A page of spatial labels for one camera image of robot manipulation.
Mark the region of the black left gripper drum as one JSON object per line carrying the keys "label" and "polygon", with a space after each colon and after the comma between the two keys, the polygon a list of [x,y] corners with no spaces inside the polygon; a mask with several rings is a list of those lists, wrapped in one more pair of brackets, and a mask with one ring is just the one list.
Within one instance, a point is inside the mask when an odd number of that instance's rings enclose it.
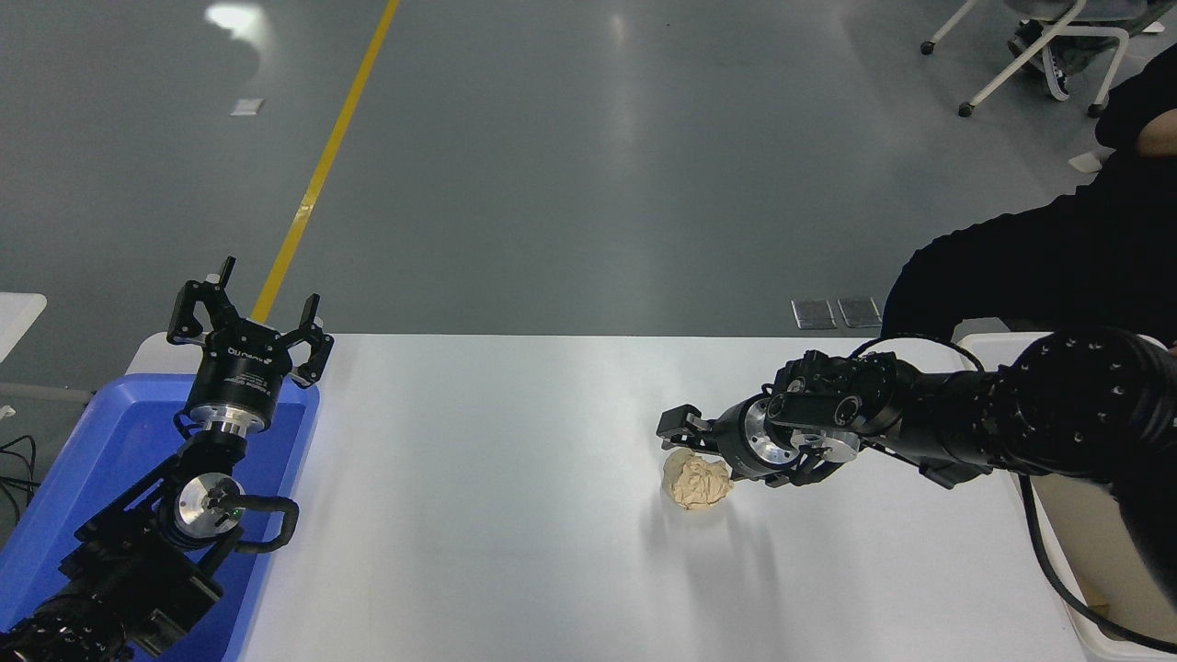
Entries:
{"label": "black left gripper drum", "polygon": [[250,415],[251,424],[270,424],[282,378],[290,372],[290,347],[281,333],[257,324],[220,327],[202,339],[202,356],[189,389],[189,421],[207,421],[215,409]]}

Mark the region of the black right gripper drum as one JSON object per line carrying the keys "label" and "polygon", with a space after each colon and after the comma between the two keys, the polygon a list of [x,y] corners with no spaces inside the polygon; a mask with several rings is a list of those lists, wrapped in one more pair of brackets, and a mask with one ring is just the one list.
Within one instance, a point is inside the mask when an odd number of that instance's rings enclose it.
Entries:
{"label": "black right gripper drum", "polygon": [[749,398],[714,421],[714,444],[743,479],[779,474],[789,464],[789,445],[778,443],[769,423],[769,398]]}

